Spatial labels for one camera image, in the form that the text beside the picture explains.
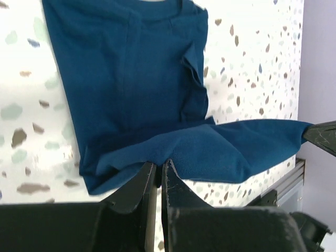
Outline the blue Mickey Mouse t-shirt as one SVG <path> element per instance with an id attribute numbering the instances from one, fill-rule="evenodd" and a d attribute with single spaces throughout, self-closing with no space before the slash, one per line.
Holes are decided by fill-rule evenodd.
<path id="1" fill-rule="evenodd" d="M 145 162 L 180 178 L 242 183 L 295 155 L 306 122 L 207 117 L 208 13 L 192 1 L 43 1 L 91 195 Z"/>

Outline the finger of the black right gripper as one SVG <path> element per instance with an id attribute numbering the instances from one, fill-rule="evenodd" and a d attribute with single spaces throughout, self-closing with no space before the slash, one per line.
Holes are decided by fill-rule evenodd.
<path id="1" fill-rule="evenodd" d="M 336 122 L 325 122 L 309 126 L 303 138 L 331 155 L 336 155 Z"/>

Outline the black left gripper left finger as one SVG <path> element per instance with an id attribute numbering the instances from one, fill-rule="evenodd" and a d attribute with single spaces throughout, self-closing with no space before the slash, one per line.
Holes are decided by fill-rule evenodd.
<path id="1" fill-rule="evenodd" d="M 155 166 L 100 202 L 1 206 L 1 251 L 153 251 Z"/>

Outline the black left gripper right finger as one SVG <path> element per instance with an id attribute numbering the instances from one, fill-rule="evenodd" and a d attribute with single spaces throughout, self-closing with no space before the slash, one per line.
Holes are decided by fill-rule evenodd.
<path id="1" fill-rule="evenodd" d="M 212 207 L 162 169 L 165 251 L 307 251 L 295 220 L 274 206 Z"/>

